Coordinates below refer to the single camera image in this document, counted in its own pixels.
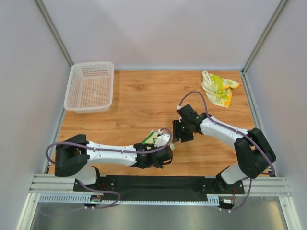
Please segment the green patterned towel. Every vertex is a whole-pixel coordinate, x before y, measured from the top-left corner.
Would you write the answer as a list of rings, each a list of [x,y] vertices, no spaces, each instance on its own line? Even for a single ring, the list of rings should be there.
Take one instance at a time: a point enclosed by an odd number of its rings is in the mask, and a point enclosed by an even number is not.
[[[168,145],[168,147],[171,150],[174,150],[175,146],[174,146],[174,144],[171,143],[171,140],[172,140],[171,131],[168,128],[162,128],[162,129],[159,129],[159,130],[161,130],[161,131],[163,131],[165,133],[169,133],[170,134],[170,140],[169,140],[169,142],[166,145]],[[155,146],[155,141],[156,141],[156,138],[158,136],[157,132],[158,131],[152,130],[147,135],[147,137],[141,142],[141,144],[143,144],[145,146],[145,151],[150,151],[150,150],[154,150],[154,149],[162,149],[162,148],[164,148],[166,146],[166,145],[161,146],[161,147],[156,147]]]

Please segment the white yellow patterned towel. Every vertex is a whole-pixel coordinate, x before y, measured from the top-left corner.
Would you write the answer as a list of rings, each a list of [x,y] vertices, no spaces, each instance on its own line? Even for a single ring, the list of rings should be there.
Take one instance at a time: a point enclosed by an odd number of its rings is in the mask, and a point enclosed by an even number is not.
[[[207,71],[202,72],[202,77],[201,86],[209,101],[216,106],[229,108],[232,100],[232,90],[237,89],[240,84]]]

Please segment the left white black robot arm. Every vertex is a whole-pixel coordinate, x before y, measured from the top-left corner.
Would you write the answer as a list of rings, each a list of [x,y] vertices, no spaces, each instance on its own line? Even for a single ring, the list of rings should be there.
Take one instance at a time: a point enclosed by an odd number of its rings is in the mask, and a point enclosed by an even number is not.
[[[99,170],[92,164],[163,168],[171,163],[174,148],[167,133],[156,134],[148,142],[128,146],[98,144],[87,140],[86,135],[79,134],[56,145],[54,175],[93,185],[98,181]]]

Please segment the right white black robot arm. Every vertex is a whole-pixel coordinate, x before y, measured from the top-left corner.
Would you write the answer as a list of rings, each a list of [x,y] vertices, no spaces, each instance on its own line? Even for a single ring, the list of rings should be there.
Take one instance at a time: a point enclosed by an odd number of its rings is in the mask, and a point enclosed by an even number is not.
[[[180,119],[173,121],[173,142],[192,141],[194,134],[199,133],[234,148],[237,163],[223,169],[215,178],[222,192],[245,178],[257,178],[276,161],[274,151],[258,128],[247,130],[228,125],[208,113],[198,114],[189,104],[178,106],[177,113]]]

